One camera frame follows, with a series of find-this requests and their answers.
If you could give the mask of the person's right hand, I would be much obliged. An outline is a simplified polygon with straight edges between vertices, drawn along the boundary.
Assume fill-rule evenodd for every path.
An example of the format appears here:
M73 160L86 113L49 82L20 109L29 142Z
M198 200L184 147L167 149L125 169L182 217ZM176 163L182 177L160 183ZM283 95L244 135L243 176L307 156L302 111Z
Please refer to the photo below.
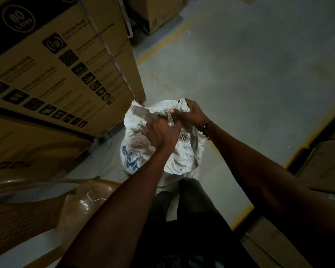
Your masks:
M190 108L191 117L190 120L182 120L182 121L191 124L192 126L197 128L197 130L202 132L204 124L211 120L204 114L204 112L201 110L197 102L190 100L188 98L185 98L185 102L187 103L187 106Z

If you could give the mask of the person's left hand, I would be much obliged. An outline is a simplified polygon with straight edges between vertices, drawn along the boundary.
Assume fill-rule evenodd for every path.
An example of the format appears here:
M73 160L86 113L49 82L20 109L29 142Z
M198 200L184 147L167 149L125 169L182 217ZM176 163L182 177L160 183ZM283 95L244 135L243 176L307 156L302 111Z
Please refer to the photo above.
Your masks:
M155 118L153 126L156 130L156 140L149 140L156 149L167 148L171 152L179 140L182 122L178 120L175 125L170 126L165 119Z

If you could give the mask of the white woven sack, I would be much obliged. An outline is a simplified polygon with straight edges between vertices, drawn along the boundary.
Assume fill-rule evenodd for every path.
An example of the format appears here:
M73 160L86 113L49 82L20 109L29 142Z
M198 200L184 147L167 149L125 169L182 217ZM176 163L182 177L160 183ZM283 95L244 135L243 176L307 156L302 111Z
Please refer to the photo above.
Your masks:
M125 136L120 145L122 166L129 175L133 175L143 166L156 150L141 134L142 128L155 118L165 119L170 126L174 126L176 120L171 116L171 109L179 112L190 110L184 98L163 100L151 107L142 106L137 101L131 103L124 117ZM164 167L158 188L168 187L183 178L196 178L205 141L202 132L190 124L183 123L174 153Z

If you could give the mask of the person's right forearm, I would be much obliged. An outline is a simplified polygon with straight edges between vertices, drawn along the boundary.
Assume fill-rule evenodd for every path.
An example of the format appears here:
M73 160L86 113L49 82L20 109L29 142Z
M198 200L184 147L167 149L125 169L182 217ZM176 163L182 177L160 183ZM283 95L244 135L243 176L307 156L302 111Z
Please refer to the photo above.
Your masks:
M284 167L215 123L206 132L254 207L286 237L335 234L335 208Z

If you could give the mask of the person's left forearm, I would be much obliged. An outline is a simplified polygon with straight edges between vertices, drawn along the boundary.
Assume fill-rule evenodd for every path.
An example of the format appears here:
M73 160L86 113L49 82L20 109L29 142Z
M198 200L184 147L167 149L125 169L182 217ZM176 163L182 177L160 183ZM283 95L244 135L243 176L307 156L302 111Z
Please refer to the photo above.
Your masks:
M85 224L56 268L129 268L175 144L162 144Z

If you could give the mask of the black wristband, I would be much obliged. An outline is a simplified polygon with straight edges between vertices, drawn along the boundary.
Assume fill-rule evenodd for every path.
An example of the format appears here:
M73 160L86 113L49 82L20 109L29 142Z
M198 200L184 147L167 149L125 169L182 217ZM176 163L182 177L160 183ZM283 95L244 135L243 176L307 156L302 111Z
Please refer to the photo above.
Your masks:
M207 130L208 126L209 126L211 123L213 123L213 121L208 121L207 123L204 124L204 126L203 126L203 128L202 128L202 134L205 136L205 138L206 138L207 140L210 140L210 137L207 135L206 130Z

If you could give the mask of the small brown cardboard box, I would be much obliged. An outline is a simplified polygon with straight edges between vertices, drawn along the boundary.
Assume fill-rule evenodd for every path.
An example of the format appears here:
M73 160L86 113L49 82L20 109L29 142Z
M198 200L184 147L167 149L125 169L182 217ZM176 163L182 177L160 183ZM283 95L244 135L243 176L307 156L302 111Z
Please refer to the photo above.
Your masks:
M126 12L138 27L151 35L176 16L189 0L123 0Z

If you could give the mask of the large printed cardboard box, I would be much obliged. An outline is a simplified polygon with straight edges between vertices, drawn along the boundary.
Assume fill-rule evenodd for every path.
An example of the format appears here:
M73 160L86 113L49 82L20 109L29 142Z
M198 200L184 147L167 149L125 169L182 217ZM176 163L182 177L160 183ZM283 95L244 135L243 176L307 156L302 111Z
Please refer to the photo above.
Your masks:
M146 101L119 0L0 0L0 108L99 137Z

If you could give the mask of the person's dark trousers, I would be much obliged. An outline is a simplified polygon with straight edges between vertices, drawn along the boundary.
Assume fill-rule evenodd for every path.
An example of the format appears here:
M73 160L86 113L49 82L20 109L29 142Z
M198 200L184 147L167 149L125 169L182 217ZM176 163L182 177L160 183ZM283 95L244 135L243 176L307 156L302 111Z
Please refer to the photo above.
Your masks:
M198 180L179 180L177 219L167 221L172 193L158 193L130 268L259 268Z

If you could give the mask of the plain brown cardboard box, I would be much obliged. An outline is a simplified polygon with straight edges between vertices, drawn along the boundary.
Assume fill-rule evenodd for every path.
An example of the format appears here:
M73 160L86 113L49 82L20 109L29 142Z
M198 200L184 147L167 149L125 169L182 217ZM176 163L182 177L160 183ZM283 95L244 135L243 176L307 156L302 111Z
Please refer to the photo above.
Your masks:
M53 179L92 144L72 133L0 114L0 181Z

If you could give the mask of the brown plastic chair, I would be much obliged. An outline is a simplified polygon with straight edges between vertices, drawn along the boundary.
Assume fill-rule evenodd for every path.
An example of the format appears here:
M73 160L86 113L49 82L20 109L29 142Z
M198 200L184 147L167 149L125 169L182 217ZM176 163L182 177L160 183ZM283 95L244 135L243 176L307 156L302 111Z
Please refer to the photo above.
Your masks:
M48 268L58 261L72 244L84 225L121 185L121 183L93 179L64 179L57 182L13 180L0 184L0 194L18 193L44 185L77 184L57 197L27 203L0 203L0 256L16 246L47 231L58 228L63 238L53 250L37 258L24 268Z

